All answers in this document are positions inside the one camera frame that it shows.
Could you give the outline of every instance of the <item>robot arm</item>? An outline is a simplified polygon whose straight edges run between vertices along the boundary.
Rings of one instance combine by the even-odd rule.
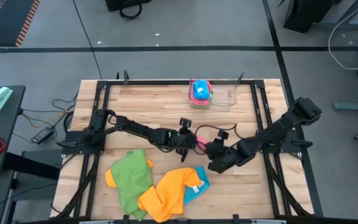
[[[116,118],[113,127],[103,130],[106,121],[110,123],[111,118]],[[150,128],[143,124],[139,124],[133,120],[127,119],[125,116],[117,115],[113,110],[98,110],[93,117],[89,128],[85,131],[80,139],[80,143],[90,147],[97,146],[101,142],[101,138],[115,131],[125,131],[149,141],[152,145],[159,148],[162,152],[172,152],[182,155],[181,161],[184,162],[189,149],[196,147],[197,138],[188,129],[191,121],[185,118],[180,119],[182,127],[179,131],[168,128]]]
[[[255,157],[259,150],[274,153],[286,139],[287,132],[297,125],[310,125],[320,117],[321,110],[309,99],[299,98],[294,105],[272,125],[253,137],[244,138],[231,147],[223,145],[228,134],[219,132],[222,139],[207,144],[206,153],[212,162],[208,169],[223,173],[234,165],[242,166]]]

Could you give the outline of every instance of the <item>wooden table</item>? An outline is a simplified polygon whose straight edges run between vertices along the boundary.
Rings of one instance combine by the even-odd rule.
[[[264,80],[264,82],[272,119],[275,121],[287,111],[283,89],[279,79]],[[81,131],[88,126],[96,83],[97,80],[81,82],[71,125],[72,130]],[[179,129],[179,119],[183,117],[193,121],[191,130],[195,130],[202,124],[230,128],[237,123],[237,131],[241,136],[255,134],[257,122],[249,85],[238,86],[237,103],[226,113],[192,109],[188,105],[187,94],[188,85],[114,85],[110,90],[108,108],[114,110],[118,115],[127,116],[129,119],[151,128]],[[258,99],[260,107],[263,108],[259,91]],[[264,114],[262,117],[264,127],[266,127]],[[199,134],[210,141],[217,136],[217,133],[217,130],[210,128],[199,130]],[[226,145],[238,140],[234,132],[230,131],[229,133]],[[184,215],[175,215],[173,218],[220,219],[232,218],[233,214],[239,214],[240,218],[273,218],[267,175],[261,154],[258,153],[255,159],[242,167],[235,166],[223,174],[217,174],[207,169],[209,162],[207,156],[199,156],[190,151],[186,161],[181,163],[181,155],[175,152],[162,153],[145,139],[118,132],[107,136],[105,152],[100,157],[92,219],[122,219],[124,211],[119,203],[119,194],[116,189],[111,189],[106,185],[104,173],[112,163],[123,158],[127,151],[134,149],[145,149],[146,156],[154,163],[152,168],[154,185],[170,170],[187,166],[205,167],[211,187],[185,206]],[[301,161],[288,154],[282,154],[280,157],[287,187],[304,209],[313,213]],[[89,161],[90,167],[93,159],[91,158]],[[77,155],[62,169],[53,202],[56,209],[63,209],[77,190],[82,162],[83,156]],[[276,191],[280,213],[284,214],[278,187],[276,187]],[[85,214],[87,195],[86,191],[80,215]]]

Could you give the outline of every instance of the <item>blue object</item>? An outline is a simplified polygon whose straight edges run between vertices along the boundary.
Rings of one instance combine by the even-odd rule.
[[[208,100],[209,89],[208,82],[206,80],[197,80],[193,83],[194,98],[197,100]]]
[[[189,204],[192,200],[196,199],[198,196],[200,196],[202,193],[206,191],[206,189],[209,188],[210,184],[208,181],[208,176],[205,173],[204,167],[194,167],[198,174],[198,178],[201,180],[201,185],[196,187],[187,187],[185,188],[185,199],[184,204]]]

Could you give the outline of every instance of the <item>gray floor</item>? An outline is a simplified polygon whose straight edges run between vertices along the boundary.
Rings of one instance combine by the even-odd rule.
[[[281,46],[327,46],[330,30],[286,30],[282,25],[288,1],[280,8],[280,0],[268,2]],[[343,0],[324,20],[338,19],[351,3]],[[273,45],[259,0],[153,0],[130,22],[108,12],[103,0],[76,4],[96,47]],[[333,45],[358,45],[358,30],[338,31]],[[88,47],[72,0],[41,1],[22,47]],[[357,52],[335,55],[348,66],[358,66]],[[352,139],[358,133],[358,112],[338,113],[332,107],[335,101],[358,102],[358,77],[355,71],[343,70],[328,52],[283,56],[295,98],[310,97],[323,110],[321,120],[305,128],[305,135],[314,142],[310,155],[324,215],[358,218],[358,141]],[[281,78],[275,52],[98,52],[96,58],[103,78],[115,78],[124,69],[131,78],[234,78],[241,72],[244,78]],[[98,77],[92,53],[0,54],[0,85],[25,85],[27,109],[50,109],[54,98],[71,99],[80,80]],[[13,137],[9,150],[56,149],[55,141],[64,137],[62,127],[58,131],[55,140],[40,146]],[[19,118],[14,132],[29,139],[35,131]],[[46,219],[50,202],[18,203],[15,219]]]

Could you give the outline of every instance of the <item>metal bracket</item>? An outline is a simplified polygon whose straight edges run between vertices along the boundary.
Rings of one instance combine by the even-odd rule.
[[[186,219],[178,219],[178,224],[187,224],[188,221]]]
[[[96,84],[96,90],[100,90],[103,87],[105,87],[107,85],[107,81],[98,81],[98,84]]]
[[[122,218],[122,224],[128,224],[129,223],[129,215],[124,215]]]
[[[281,146],[281,151],[284,153],[298,153],[302,149],[312,146],[313,143],[309,141],[298,140],[295,130],[291,130],[287,133],[287,138]]]
[[[251,220],[252,224],[286,224],[285,220]]]
[[[239,78],[236,80],[236,85],[240,84],[241,83],[241,80],[242,80],[242,76],[244,75],[244,72],[241,73],[241,75],[239,76]]]
[[[128,85],[129,75],[127,70],[124,70],[124,85]]]
[[[254,80],[254,84],[261,89],[265,88],[265,82],[263,80]]]
[[[83,131],[69,131],[66,134],[65,140],[73,141],[78,139],[83,134]],[[83,155],[99,155],[104,152],[104,143],[106,142],[106,137],[101,139],[100,144],[97,147],[88,147],[76,143],[76,146],[63,146],[62,154],[73,155],[73,154],[83,154]]]
[[[234,224],[241,224],[239,214],[233,214],[233,223]]]

